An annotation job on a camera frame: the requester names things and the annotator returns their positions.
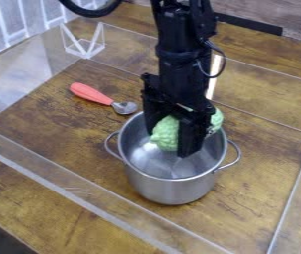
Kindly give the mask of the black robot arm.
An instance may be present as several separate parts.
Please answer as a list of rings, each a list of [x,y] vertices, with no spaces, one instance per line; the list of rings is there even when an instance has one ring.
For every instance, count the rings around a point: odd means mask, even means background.
[[[177,155],[203,148],[216,108],[207,99],[217,19],[209,0],[150,0],[158,29],[157,75],[141,75],[144,115],[152,130],[168,116],[179,120]]]

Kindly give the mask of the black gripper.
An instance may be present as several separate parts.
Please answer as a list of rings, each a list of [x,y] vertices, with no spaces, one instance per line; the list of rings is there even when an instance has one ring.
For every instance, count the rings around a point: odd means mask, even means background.
[[[142,101],[148,133],[169,115],[180,120],[179,156],[189,157],[203,148],[212,114],[205,93],[209,87],[212,52],[157,51],[158,74],[144,73]]]

